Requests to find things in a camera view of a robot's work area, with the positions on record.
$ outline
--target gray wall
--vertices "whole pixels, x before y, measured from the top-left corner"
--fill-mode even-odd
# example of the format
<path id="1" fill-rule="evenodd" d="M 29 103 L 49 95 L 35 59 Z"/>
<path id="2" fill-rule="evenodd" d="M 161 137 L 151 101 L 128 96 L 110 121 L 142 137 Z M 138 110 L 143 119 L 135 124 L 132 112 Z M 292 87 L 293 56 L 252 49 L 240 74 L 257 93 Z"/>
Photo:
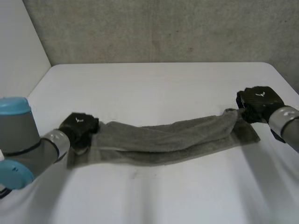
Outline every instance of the gray wall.
<path id="1" fill-rule="evenodd" d="M 298 0 L 23 0 L 52 65 L 267 62 L 299 92 Z"/>

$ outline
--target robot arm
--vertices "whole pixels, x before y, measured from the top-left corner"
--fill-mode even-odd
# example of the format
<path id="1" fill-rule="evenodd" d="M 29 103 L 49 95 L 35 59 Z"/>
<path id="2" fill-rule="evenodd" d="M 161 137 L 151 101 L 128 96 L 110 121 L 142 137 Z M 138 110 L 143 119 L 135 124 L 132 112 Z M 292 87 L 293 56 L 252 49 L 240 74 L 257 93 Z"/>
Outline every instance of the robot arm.
<path id="1" fill-rule="evenodd" d="M 22 189 L 73 147 L 86 150 L 99 120 L 72 113 L 58 129 L 40 137 L 31 108 L 25 98 L 0 99 L 0 183 L 6 195 Z"/>
<path id="2" fill-rule="evenodd" d="M 246 88 L 237 93 L 236 101 L 239 108 L 245 108 L 245 121 L 268 123 L 275 139 L 288 143 L 299 153 L 299 111 L 286 106 L 272 88 Z"/>

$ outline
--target table surface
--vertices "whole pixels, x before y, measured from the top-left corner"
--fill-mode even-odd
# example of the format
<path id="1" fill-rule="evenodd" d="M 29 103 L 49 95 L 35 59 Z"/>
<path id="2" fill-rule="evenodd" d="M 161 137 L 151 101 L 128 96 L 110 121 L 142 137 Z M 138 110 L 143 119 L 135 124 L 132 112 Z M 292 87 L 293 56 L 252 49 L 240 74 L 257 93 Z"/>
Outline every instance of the table surface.
<path id="1" fill-rule="evenodd" d="M 28 99 L 42 135 L 71 112 L 135 126 L 219 115 L 256 85 L 298 108 L 298 94 L 266 63 L 57 65 Z M 299 223 L 299 156 L 267 125 L 253 127 L 259 143 L 174 165 L 69 171 L 64 160 L 0 201 L 1 223 Z"/>

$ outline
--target towel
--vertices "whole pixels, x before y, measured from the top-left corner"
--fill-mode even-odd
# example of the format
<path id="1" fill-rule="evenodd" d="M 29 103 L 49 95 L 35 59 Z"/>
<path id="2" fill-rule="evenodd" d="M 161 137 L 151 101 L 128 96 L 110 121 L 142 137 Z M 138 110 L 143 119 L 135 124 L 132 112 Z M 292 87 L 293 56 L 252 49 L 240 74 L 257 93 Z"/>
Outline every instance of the towel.
<path id="1" fill-rule="evenodd" d="M 167 165 L 260 141 L 239 110 L 226 109 L 220 116 L 136 127 L 100 122 L 91 146 L 82 154 L 70 149 L 67 168 L 95 163 Z"/>

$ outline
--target white wall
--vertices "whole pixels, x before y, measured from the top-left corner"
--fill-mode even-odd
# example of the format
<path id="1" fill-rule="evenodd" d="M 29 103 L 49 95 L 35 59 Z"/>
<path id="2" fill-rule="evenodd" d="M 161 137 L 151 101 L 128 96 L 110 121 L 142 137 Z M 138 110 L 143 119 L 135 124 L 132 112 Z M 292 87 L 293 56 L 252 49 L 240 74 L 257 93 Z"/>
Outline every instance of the white wall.
<path id="1" fill-rule="evenodd" d="M 22 0 L 0 0 L 0 97 L 28 96 L 50 67 Z"/>

